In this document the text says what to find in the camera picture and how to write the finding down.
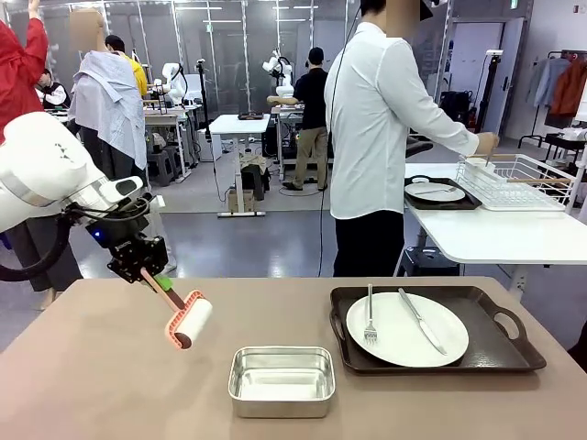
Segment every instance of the box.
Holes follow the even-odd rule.
[[[242,197],[245,201],[245,213],[254,213],[255,197],[253,196],[253,190],[243,190]],[[230,190],[228,192],[228,211],[230,213],[238,212],[237,190]]]

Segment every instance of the person in red jacket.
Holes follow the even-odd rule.
[[[49,42],[38,9],[39,0],[28,2],[30,20],[25,48],[0,21],[0,143],[4,142],[4,127],[14,118],[43,111],[35,84],[45,70]]]
[[[5,141],[6,124],[26,113],[43,111],[35,84],[45,70],[49,41],[39,19],[39,0],[28,0],[28,16],[25,48],[20,46],[14,32],[0,21],[0,148]],[[40,217],[9,229],[6,235],[20,264],[28,267],[50,250],[56,231],[53,217]],[[68,246],[51,269],[30,283],[35,292],[46,292],[40,307],[44,309],[54,301],[57,292],[64,291],[80,278],[82,274]]]

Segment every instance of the white plate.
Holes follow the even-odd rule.
[[[377,342],[373,344],[367,344],[363,334],[367,297],[352,304],[347,313],[351,337],[375,357],[403,367],[442,367],[460,359],[469,346],[469,333],[462,321],[438,302],[410,293],[408,296],[447,350],[446,356],[424,336],[399,292],[373,294],[373,325],[377,329]]]
[[[444,183],[433,183],[431,181],[421,181],[411,183],[405,187],[405,191],[418,199],[428,200],[430,202],[457,202],[465,198],[465,192],[457,188],[457,191],[448,192],[454,186],[445,185]]]

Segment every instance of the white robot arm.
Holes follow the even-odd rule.
[[[6,125],[0,146],[0,232],[31,217],[58,214],[54,249],[34,267],[0,267],[0,280],[29,280],[57,261],[73,225],[84,225],[113,256],[108,268],[128,282],[142,281],[167,263],[162,238],[146,238],[150,194],[132,201],[139,177],[110,181],[86,149],[56,118],[44,112],[23,115]]]
[[[182,67],[177,62],[168,62],[163,65],[162,73],[166,79],[165,84],[157,79],[155,85],[162,87],[163,92],[172,99],[173,105],[181,105],[187,92],[187,82],[183,77]]]
[[[263,70],[277,80],[277,88],[275,92],[281,98],[291,98],[294,96],[294,87],[292,86],[292,66],[285,57],[282,57],[278,49],[273,51],[273,56],[269,61],[263,62]]]

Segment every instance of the white wall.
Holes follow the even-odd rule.
[[[587,14],[573,14],[575,5],[584,6],[585,0],[535,0],[525,53],[517,85],[514,104],[505,130],[509,138],[518,139],[532,132],[536,108],[526,103],[526,93],[535,61],[543,60],[551,50],[587,50]],[[546,110],[538,117],[537,134],[557,129],[544,127]]]
[[[502,36],[502,23],[458,23],[455,27],[454,46],[450,60],[450,72],[452,82],[450,90],[465,92],[471,90],[473,99],[479,87],[475,106],[479,108],[479,102],[483,97],[487,74],[489,72],[489,59],[485,62],[485,52],[488,49],[499,49]]]

